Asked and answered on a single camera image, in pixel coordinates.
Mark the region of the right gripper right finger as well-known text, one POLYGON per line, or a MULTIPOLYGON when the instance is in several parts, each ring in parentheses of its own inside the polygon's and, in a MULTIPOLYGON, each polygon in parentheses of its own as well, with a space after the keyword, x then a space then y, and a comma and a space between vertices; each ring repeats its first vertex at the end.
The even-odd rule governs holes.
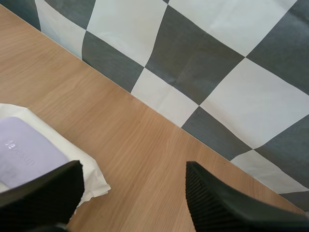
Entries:
POLYGON ((256 200, 195 161, 186 163, 185 194, 197 232, 307 232, 309 219, 256 200))

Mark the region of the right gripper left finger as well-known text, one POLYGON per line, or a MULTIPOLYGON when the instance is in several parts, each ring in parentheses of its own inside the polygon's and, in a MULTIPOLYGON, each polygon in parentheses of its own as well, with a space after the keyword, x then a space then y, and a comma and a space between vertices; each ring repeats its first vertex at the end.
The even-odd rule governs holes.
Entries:
POLYGON ((70 161, 0 194, 0 230, 25 232, 39 226, 67 224, 84 193, 83 166, 70 161))

